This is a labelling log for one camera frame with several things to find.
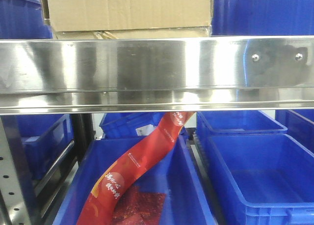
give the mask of red packaging strip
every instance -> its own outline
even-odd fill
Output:
[[[183,125],[194,112],[167,112],[157,128],[117,159],[98,179],[77,225],[110,225],[122,194],[174,147]]]

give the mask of red meat snack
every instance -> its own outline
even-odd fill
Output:
[[[137,213],[139,191],[138,186],[130,187],[118,201],[112,216],[112,225],[125,220]]]
[[[140,193],[138,212],[145,221],[145,225],[158,225],[161,217],[164,193]]]

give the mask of shelf support bar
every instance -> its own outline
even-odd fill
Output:
[[[0,117],[0,192],[12,225],[40,224],[15,116]]]

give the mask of crate handle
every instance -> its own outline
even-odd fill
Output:
[[[291,225],[314,224],[314,209],[288,211]]]

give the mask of metal rack frame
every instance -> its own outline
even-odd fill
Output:
[[[10,115],[71,113],[75,144],[60,158],[80,160],[91,112],[314,108],[314,36],[3,40],[0,60],[0,207],[13,225],[38,224],[55,169],[33,189]]]

